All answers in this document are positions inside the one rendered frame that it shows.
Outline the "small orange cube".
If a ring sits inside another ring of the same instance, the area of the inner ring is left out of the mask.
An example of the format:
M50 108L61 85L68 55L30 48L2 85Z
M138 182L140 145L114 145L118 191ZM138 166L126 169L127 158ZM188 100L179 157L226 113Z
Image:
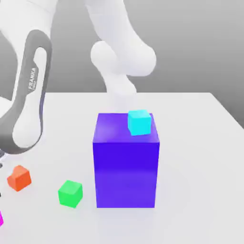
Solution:
M30 171L21 165L17 165L7 178L7 182L12 189L18 192L31 184Z

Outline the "small green cube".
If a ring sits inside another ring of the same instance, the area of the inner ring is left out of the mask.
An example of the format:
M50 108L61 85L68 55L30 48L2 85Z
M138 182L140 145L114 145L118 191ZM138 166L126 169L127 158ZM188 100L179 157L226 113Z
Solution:
M76 208L83 197L82 184L67 180L58 190L61 205Z

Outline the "small cyan cube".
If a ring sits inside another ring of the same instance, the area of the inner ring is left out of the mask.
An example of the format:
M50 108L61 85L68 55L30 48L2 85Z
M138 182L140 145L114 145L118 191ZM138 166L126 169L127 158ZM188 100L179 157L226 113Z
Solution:
M128 129L132 136L151 133L152 118L147 110L128 112Z

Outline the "large purple box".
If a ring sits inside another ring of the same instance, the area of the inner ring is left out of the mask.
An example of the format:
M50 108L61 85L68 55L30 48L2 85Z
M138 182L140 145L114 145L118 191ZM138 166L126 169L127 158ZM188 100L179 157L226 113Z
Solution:
M155 206L160 140L151 133L132 136L126 113L99 113L93 137L98 208Z

